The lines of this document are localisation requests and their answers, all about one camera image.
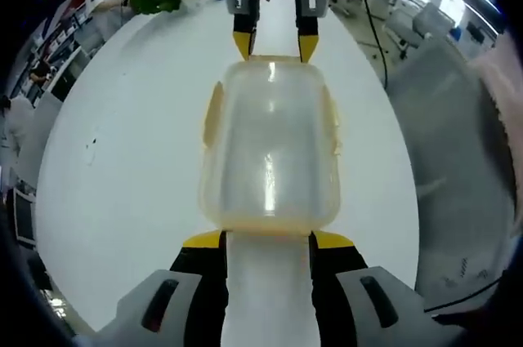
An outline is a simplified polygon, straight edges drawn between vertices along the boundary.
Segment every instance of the office chair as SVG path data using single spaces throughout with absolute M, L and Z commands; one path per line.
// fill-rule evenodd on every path
M 416 291 L 433 308 L 480 290 L 506 266 L 516 215 L 512 155 L 494 102 L 446 38 L 424 41 L 401 62 L 387 93 L 418 195 Z M 492 291 L 447 310 L 474 309 Z
M 454 27 L 454 21 L 431 2 L 412 19 L 410 26 L 408 18 L 406 12 L 397 9 L 385 21 L 385 28 L 400 39 L 398 47 L 402 60 L 409 47 L 418 48 L 428 34 L 442 38 Z

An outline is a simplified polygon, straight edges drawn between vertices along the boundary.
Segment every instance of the white table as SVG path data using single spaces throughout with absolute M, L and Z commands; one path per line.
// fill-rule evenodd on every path
M 293 0 L 261 8 L 254 52 L 297 54 Z M 203 117 L 215 83 L 241 60 L 232 20 L 224 2 L 182 17 L 135 17 L 85 68 L 56 120 L 38 182 L 38 250 L 95 330 L 124 294 L 170 267 L 184 239 L 214 229 L 198 205 Z M 342 205 L 327 230 L 413 287 L 415 187 L 382 85 L 331 12 L 311 63 L 341 122 Z

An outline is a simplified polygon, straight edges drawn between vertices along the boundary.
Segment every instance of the plastic food container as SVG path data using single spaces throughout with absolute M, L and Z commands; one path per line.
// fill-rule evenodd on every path
M 313 65 L 258 58 L 212 94 L 200 204 L 228 230 L 309 234 L 339 209 L 337 119 Z

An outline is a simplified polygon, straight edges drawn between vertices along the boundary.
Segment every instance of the round white table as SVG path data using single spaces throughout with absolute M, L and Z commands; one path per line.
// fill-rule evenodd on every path
M 297 55 L 293 0 L 261 4 L 254 54 Z M 203 118 L 212 88 L 241 60 L 224 2 L 195 13 L 137 16 L 93 58 L 67 97 L 42 161 L 38 251 L 95 330 L 118 300 L 182 242 L 215 229 L 199 210 Z M 418 209 L 396 116 L 370 63 L 329 11 L 311 63 L 340 119 L 342 205 L 326 230 L 352 239 L 369 266 L 413 287 Z

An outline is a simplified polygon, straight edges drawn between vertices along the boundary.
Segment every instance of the black cable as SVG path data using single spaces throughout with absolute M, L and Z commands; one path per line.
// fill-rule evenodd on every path
M 383 88 L 386 90 L 389 83 L 389 75 L 387 71 L 387 62 L 385 61 L 385 54 L 383 53 L 382 45 L 379 43 L 378 33 L 376 33 L 376 28 L 374 27 L 373 17 L 370 15 L 369 3 L 367 0 L 363 1 L 365 3 L 365 9 L 367 10 L 367 16 L 369 17 L 370 28 L 373 30 L 374 38 L 376 39 L 376 45 L 378 45 L 379 53 L 382 56 L 383 72 L 385 73 L 385 78 L 383 79 Z
M 465 296 L 464 298 L 461 298 L 460 300 L 453 300 L 452 302 L 449 302 L 447 304 L 442 304 L 442 305 L 434 306 L 433 308 L 430 308 L 430 309 L 425 309 L 424 312 L 425 313 L 433 312 L 434 310 L 448 308 L 449 306 L 454 306 L 454 305 L 457 305 L 457 304 L 461 304 L 462 302 L 465 302 L 466 300 L 470 300 L 471 298 L 474 298 L 475 296 L 480 295 L 482 292 L 487 291 L 493 285 L 497 284 L 501 280 L 501 278 L 503 277 L 503 274 L 499 278 L 494 280 L 492 283 L 487 284 L 485 287 L 483 287 L 480 290 L 472 293 L 469 296 Z

